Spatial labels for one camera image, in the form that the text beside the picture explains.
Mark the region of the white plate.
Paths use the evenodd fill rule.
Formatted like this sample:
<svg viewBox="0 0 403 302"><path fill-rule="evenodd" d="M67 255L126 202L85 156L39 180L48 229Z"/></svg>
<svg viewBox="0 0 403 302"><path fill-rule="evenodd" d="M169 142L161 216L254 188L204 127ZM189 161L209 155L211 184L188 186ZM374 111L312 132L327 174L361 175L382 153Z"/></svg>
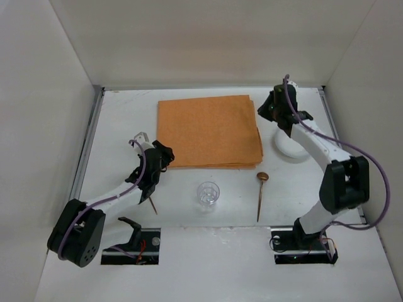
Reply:
<svg viewBox="0 0 403 302"><path fill-rule="evenodd" d="M274 142L277 149L285 156L293 159L308 159L309 153L296 141L287 136L285 132L277 129Z"/></svg>

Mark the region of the clear drinking glass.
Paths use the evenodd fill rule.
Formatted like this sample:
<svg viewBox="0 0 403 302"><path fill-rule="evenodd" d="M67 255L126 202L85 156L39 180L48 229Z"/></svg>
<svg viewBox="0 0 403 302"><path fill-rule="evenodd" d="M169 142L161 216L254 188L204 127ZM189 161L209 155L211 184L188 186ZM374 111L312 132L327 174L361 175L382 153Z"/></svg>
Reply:
<svg viewBox="0 0 403 302"><path fill-rule="evenodd" d="M207 214L215 211L220 197L220 188L216 183L211 181L201 183L196 190L196 194L198 209L201 213Z"/></svg>

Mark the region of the orange cloth placemat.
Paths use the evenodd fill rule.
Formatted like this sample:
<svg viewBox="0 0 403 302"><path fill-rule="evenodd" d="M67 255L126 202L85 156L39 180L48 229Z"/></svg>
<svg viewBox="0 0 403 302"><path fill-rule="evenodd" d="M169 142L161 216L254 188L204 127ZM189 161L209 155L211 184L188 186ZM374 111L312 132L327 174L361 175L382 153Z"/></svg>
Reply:
<svg viewBox="0 0 403 302"><path fill-rule="evenodd" d="M172 168L248 169L263 161L248 95L159 101L157 139L173 149Z"/></svg>

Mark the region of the copper spoon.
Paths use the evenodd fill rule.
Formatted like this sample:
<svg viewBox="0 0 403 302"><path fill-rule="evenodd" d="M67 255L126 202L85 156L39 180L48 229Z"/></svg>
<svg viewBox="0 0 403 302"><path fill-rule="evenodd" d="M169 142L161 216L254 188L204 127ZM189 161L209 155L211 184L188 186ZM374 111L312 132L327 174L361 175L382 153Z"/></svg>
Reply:
<svg viewBox="0 0 403 302"><path fill-rule="evenodd" d="M266 181L269 180L269 175L265 172L258 172L256 177L259 180L259 199L258 199L258 209L257 209L257 217L256 221L258 222L260 219L261 205L263 200L263 186Z"/></svg>

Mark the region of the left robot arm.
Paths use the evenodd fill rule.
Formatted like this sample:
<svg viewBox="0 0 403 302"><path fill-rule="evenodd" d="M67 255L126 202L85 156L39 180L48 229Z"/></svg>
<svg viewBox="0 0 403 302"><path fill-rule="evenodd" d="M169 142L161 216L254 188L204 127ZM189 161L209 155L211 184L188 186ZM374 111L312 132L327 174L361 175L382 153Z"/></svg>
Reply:
<svg viewBox="0 0 403 302"><path fill-rule="evenodd" d="M60 260L69 261L78 267L86 267L99 250L143 247L141 226L122 213L150 199L175 156L172 148L155 140L140 143L129 141L136 148L140 164L115 189L102 197L80 201L76 198L65 205L52 233L47 248ZM112 235L103 235L108 221L116 218L129 226L127 241L118 243Z"/></svg>

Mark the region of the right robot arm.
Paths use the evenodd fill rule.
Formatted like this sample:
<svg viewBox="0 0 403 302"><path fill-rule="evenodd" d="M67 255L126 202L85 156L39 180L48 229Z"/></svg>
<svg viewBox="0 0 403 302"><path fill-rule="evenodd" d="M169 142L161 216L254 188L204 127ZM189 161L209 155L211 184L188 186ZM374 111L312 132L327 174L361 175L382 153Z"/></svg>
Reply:
<svg viewBox="0 0 403 302"><path fill-rule="evenodd" d="M291 84L276 85L258 115L275 122L289 138L300 144L323 171L319 200L293 225L293 238L302 249L319 239L320 232L348 210L370 197L369 163L331 142L306 111L297 109L297 92Z"/></svg>

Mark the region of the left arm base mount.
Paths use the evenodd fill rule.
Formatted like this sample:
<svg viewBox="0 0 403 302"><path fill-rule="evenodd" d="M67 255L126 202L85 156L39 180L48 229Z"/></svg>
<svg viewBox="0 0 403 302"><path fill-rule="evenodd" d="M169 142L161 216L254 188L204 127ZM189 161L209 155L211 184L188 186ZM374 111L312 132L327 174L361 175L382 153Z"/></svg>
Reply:
<svg viewBox="0 0 403 302"><path fill-rule="evenodd" d="M103 266L154 266L159 263L160 228L143 228L139 223L119 217L104 232L101 246Z"/></svg>

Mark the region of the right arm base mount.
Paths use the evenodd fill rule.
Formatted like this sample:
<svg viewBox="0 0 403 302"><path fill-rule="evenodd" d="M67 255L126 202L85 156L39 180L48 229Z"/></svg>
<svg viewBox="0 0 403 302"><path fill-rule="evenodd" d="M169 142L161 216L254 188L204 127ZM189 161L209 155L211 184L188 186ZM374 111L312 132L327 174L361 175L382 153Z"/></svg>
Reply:
<svg viewBox="0 0 403 302"><path fill-rule="evenodd" d="M271 228L270 249L277 265L330 264L338 259L338 249L325 230L305 234L298 222Z"/></svg>

